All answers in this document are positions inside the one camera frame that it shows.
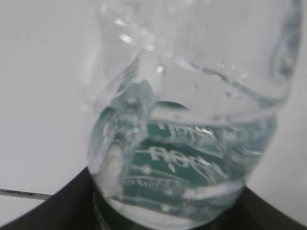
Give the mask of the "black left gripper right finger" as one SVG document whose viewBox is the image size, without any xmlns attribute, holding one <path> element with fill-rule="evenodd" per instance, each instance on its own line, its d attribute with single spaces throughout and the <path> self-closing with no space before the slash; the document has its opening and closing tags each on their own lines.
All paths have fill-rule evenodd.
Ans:
<svg viewBox="0 0 307 230">
<path fill-rule="evenodd" d="M 236 204 L 211 224 L 212 230 L 305 230 L 306 227 L 245 188 Z"/>
</svg>

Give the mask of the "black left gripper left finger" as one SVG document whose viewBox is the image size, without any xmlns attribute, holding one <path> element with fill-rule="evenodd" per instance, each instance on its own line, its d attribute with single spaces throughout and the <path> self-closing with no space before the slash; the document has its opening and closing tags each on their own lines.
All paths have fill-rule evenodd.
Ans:
<svg viewBox="0 0 307 230">
<path fill-rule="evenodd" d="M 56 194 L 2 230 L 95 230 L 93 181 L 87 168 Z"/>
</svg>

